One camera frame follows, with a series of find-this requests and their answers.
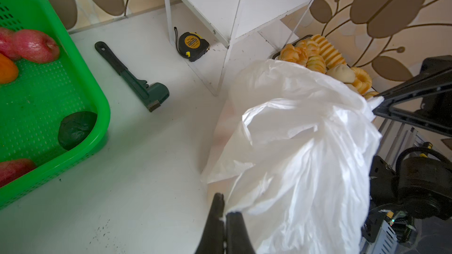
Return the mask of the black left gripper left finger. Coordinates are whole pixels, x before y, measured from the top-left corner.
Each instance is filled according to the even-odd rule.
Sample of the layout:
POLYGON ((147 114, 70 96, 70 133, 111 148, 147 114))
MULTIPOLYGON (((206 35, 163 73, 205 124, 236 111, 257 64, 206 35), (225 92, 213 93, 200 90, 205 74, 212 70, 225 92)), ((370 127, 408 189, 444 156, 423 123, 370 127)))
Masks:
POLYGON ((195 254, 224 253, 224 195, 216 193, 206 220, 204 231, 195 254))

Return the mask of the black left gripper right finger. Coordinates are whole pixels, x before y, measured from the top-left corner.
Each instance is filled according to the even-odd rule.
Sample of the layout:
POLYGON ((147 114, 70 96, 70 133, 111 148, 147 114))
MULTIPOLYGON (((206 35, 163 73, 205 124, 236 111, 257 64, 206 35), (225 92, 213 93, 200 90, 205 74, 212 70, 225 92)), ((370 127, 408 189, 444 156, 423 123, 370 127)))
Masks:
POLYGON ((226 216, 226 254, 255 254, 240 212, 226 216))

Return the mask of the orange fruit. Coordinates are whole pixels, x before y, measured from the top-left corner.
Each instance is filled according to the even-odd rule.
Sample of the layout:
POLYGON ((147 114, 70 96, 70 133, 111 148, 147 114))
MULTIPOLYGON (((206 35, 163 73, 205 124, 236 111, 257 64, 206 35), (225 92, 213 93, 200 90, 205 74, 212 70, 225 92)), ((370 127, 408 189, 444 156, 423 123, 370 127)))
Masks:
POLYGON ((14 82, 19 75, 19 69, 12 60, 0 54, 0 84, 14 82))

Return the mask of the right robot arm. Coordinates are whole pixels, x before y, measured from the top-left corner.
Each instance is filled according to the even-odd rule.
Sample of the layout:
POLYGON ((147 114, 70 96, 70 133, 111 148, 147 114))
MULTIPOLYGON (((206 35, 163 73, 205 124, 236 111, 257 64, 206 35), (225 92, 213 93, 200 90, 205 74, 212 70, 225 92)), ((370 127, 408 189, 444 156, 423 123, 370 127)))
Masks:
MULTIPOLYGON (((375 115, 452 135, 451 56, 426 58, 417 76, 380 96, 375 115)), ((403 150, 394 168, 375 156, 370 177, 371 207, 361 229, 368 243, 386 236, 405 243, 416 219, 452 216, 452 162, 428 146, 403 150)))

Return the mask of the white plastic bag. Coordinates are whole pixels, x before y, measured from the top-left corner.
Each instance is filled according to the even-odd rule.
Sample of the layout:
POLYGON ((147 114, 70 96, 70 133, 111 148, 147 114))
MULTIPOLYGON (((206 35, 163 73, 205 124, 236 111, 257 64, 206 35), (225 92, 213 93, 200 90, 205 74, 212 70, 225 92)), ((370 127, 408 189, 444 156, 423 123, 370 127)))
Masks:
POLYGON ((240 212, 258 254, 357 254, 381 134, 344 83, 254 61, 230 86, 201 178, 240 212))

